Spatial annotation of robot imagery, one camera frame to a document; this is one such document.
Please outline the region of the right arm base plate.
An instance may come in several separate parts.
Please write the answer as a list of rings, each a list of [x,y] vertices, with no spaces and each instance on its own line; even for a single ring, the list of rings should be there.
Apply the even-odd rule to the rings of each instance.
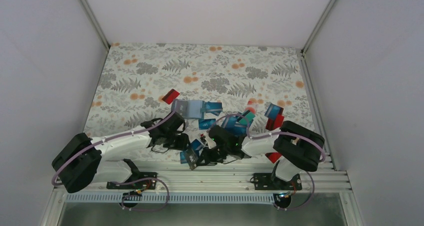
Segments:
[[[261,191],[302,190],[302,181],[299,174],[296,174],[290,181],[284,181],[272,176],[271,173],[254,173],[250,183],[254,185],[255,190]]]

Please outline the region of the red card black stripe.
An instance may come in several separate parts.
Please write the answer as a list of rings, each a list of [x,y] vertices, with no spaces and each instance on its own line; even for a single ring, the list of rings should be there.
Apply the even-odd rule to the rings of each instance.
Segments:
[[[270,162],[276,163],[281,158],[282,155],[278,152],[272,152],[272,153],[266,153],[265,156]]]

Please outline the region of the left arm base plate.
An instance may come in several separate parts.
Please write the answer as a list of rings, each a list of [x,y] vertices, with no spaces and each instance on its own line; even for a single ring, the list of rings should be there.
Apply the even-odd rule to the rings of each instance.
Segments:
[[[157,172],[139,172],[133,173],[123,183],[108,182],[106,185],[107,189],[125,189],[125,190],[138,190],[138,189],[155,189]]]

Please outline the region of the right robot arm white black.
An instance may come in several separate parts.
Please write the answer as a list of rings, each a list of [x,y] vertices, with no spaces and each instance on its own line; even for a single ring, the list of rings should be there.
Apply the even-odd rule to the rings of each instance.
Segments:
[[[326,158],[325,139],[292,121],[268,133],[236,135],[223,127],[213,126],[205,136],[206,147],[199,156],[190,156],[195,166],[223,163],[228,156],[235,160],[250,159],[258,155],[278,153],[271,184],[284,189],[301,171],[315,172]]]

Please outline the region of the black visa card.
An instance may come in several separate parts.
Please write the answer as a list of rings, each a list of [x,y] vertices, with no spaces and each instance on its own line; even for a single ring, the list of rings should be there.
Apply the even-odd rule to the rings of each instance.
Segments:
[[[190,170],[194,170],[197,167],[198,156],[193,149],[188,149],[184,153],[187,164],[189,165]]]

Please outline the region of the teal leather card holder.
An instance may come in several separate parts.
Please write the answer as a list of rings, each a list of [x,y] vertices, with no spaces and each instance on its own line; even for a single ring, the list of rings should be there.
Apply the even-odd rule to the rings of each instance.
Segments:
[[[176,111],[184,119],[204,119],[205,101],[175,99],[171,104],[171,110]]]

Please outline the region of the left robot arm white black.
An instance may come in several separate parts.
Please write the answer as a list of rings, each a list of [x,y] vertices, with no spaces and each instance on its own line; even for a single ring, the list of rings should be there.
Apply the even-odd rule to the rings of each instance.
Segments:
[[[109,189],[149,189],[155,179],[135,165],[141,149],[162,146],[165,151],[186,150],[186,121],[175,111],[165,118],[142,122],[130,130],[103,137],[75,135],[54,158],[53,186],[76,193],[92,183],[107,183]]]

